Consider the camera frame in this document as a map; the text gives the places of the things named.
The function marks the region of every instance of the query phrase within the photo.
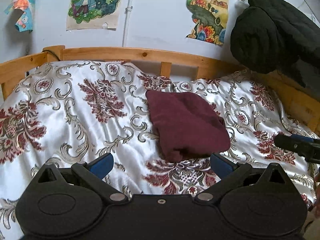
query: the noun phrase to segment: floral bedspread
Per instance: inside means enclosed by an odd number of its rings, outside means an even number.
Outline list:
[[[207,100],[230,134],[231,148],[223,155],[254,167],[278,162],[306,203],[315,201],[316,166],[275,147],[273,138],[316,135],[287,117],[276,95],[248,73],[172,83],[120,61],[52,62],[23,79],[0,109],[0,240],[22,236],[15,206],[47,161],[63,168],[111,152],[115,164],[104,180],[129,197],[195,195],[220,180],[209,158],[167,163],[159,157],[145,96],[150,89],[191,91]]]

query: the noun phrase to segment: folded garment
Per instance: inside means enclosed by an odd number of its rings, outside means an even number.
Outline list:
[[[154,90],[147,91],[146,96],[165,160],[175,163],[230,148],[223,118],[200,96]]]

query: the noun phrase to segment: hanging jacket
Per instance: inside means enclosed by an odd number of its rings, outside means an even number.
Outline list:
[[[248,2],[231,33],[232,55],[251,70],[279,69],[304,85],[292,64],[300,58],[320,69],[320,28],[284,0]]]

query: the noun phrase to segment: wooden bed frame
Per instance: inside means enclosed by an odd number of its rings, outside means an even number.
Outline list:
[[[220,60],[197,55],[155,49],[96,47],[66,49],[65,46],[44,48],[53,51],[60,60],[138,60],[161,62],[160,75],[170,77],[172,64],[197,67],[195,79],[213,79],[244,69]],[[4,100],[17,83],[25,78],[25,72],[46,62],[57,61],[48,52],[41,52],[0,64],[0,83]],[[320,103],[309,96],[306,90],[289,78],[277,74],[258,74],[260,82],[273,88],[288,114],[320,134]]]

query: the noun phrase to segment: cartoon poster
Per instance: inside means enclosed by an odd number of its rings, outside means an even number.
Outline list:
[[[187,38],[222,45],[228,21],[229,0],[187,0],[196,26]]]
[[[4,11],[9,14],[14,9],[23,11],[23,14],[15,24],[19,32],[33,30],[33,15],[35,11],[36,0],[12,0],[11,4]]]
[[[71,0],[67,30],[116,29],[120,0]]]

